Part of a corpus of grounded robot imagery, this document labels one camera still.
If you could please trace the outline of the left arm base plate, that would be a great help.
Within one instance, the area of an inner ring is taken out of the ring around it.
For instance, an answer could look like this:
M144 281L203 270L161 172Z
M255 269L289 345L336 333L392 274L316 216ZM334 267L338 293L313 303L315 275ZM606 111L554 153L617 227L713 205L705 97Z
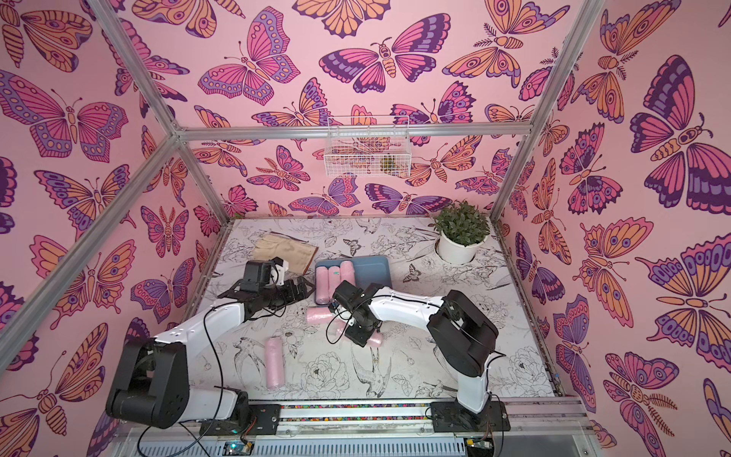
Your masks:
M280 424L280 404L254 404L234 411L230 419L207 420L200 426L203 436L274 436Z

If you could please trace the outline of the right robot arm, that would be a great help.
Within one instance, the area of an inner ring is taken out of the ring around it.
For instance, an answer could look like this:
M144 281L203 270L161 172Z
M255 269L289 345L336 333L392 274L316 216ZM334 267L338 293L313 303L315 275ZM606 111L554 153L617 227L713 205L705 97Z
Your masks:
M360 289L348 281L333 293L336 319L343 335L363 348L386 322L430 334L451 369L458 373L457 402L473 414L488 403L489 357L496 352L497 327L462 292L420 296L372 283Z

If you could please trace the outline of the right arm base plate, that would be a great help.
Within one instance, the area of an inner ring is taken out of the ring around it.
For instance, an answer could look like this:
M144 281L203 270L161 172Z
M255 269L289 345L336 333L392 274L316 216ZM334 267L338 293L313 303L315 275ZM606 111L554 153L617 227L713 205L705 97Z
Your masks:
M511 425L506 406L501 401L491 400L480 412L472 412L457 401L432 402L428 407L435 432L486 432L510 431Z

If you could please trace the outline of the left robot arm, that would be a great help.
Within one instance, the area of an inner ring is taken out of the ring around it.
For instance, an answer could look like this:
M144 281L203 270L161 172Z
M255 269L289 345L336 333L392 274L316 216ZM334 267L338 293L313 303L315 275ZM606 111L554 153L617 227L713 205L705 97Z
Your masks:
M255 318L274 317L314 291L314 283L304 276L287 278L287 262L281 258L247 262L242 278L205 312L154 337L125 342L106 414L160 430L188 422L250 426L255 415L247 392L224 385L194 388L190 368L229 331Z

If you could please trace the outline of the blue plastic storage box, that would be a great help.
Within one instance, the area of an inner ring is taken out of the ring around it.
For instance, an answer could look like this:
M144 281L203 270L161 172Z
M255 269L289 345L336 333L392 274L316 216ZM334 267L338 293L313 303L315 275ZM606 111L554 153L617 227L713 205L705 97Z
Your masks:
M343 261L350 260L355 267L356 287L365 289L371 283L391 287L391 275L388 259L384 256L364 256L350 259L333 259L320 261L317 267L340 266Z

